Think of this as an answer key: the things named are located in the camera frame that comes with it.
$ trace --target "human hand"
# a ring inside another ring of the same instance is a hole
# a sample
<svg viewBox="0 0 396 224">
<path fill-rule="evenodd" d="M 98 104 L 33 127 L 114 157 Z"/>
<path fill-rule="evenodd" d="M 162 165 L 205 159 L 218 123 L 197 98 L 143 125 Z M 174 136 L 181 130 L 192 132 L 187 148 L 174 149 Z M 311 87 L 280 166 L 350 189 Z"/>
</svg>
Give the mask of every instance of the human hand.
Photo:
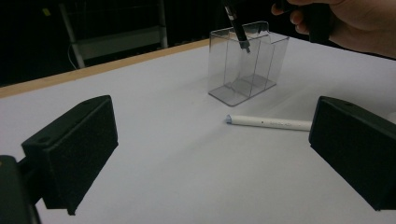
<svg viewBox="0 0 396 224">
<path fill-rule="evenodd" d="M 396 58 L 395 0 L 288 0 L 296 6 L 313 3 L 329 4 L 332 11 L 330 40 L 344 48 L 372 52 Z M 274 15 L 283 13 L 275 5 Z M 304 8 L 290 14 L 300 34 L 309 34 L 304 21 Z"/>
</svg>

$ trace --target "wooden table edge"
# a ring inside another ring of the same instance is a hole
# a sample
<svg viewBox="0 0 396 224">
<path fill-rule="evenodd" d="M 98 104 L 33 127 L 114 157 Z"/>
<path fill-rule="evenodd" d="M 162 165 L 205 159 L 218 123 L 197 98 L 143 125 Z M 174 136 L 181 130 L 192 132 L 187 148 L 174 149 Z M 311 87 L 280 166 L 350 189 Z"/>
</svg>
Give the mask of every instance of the wooden table edge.
<svg viewBox="0 0 396 224">
<path fill-rule="evenodd" d="M 152 59 L 164 57 L 167 55 L 179 53 L 182 51 L 197 49 L 200 47 L 208 46 L 209 40 L 200 40 L 196 42 L 192 42 L 185 45 L 180 45 L 176 47 L 172 47 L 169 49 L 160 49 L 157 51 L 153 51 L 146 54 L 137 55 L 130 58 L 125 58 L 117 61 L 113 61 L 110 63 L 102 63 L 95 66 L 82 68 L 78 70 L 74 70 L 71 72 L 62 73 L 59 75 L 54 75 L 50 77 L 42 77 L 40 79 L 35 79 L 27 82 L 22 82 L 14 85 L 9 85 L 0 88 L 0 98 L 5 98 L 12 95 L 21 94 L 28 91 L 35 91 L 42 88 L 46 88 L 53 85 L 58 85 L 61 83 L 65 83 L 72 80 L 77 80 L 79 78 L 89 77 L 96 74 L 104 73 L 110 70 L 114 70 L 117 68 L 121 68 L 124 66 L 132 65 L 135 63 L 142 63 L 145 61 L 149 61 Z"/>
</svg>

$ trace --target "black pen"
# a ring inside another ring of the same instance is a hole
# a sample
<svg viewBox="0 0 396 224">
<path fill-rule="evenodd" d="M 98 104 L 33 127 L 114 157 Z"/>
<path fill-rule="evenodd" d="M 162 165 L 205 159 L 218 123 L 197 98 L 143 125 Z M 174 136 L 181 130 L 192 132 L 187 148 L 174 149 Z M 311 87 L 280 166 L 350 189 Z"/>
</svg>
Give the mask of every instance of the black pen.
<svg viewBox="0 0 396 224">
<path fill-rule="evenodd" d="M 276 0 L 276 7 L 284 12 L 298 8 L 298 6 L 292 5 L 286 0 Z M 309 27 L 309 41 L 321 44 L 329 40 L 331 32 L 329 5 L 321 3 L 307 5 L 304 6 L 304 12 Z"/>
<path fill-rule="evenodd" d="M 245 34 L 245 30 L 242 27 L 241 22 L 238 20 L 236 16 L 236 10 L 231 4 L 228 4 L 228 1 L 223 0 L 223 4 L 225 6 L 225 10 L 227 11 L 228 18 L 230 19 L 231 25 L 235 30 L 236 37 L 238 38 L 239 45 L 241 49 L 246 49 L 247 53 L 250 53 L 247 35 Z"/>
</svg>

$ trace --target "transparent box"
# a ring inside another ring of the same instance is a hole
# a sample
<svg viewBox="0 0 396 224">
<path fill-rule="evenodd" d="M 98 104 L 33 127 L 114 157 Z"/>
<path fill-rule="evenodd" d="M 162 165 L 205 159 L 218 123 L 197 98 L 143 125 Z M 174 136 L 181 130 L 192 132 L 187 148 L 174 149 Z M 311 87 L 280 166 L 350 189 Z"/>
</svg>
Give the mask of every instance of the transparent box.
<svg viewBox="0 0 396 224">
<path fill-rule="evenodd" d="M 208 92 L 230 106 L 275 86 L 289 42 L 265 21 L 243 27 L 247 41 L 238 41 L 233 28 L 210 33 Z"/>
</svg>

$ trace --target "white marker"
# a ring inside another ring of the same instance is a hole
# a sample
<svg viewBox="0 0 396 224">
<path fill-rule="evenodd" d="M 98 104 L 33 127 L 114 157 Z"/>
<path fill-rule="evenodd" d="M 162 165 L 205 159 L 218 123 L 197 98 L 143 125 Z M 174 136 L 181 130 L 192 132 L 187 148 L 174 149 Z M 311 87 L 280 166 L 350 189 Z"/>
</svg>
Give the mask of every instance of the white marker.
<svg viewBox="0 0 396 224">
<path fill-rule="evenodd" d="M 304 120 L 292 120 L 292 119 L 264 119 L 255 118 L 248 116 L 234 116 L 227 115 L 225 121 L 229 124 L 256 126 L 264 128 L 278 128 L 278 129 L 290 129 L 298 131 L 310 131 L 312 122 Z"/>
</svg>

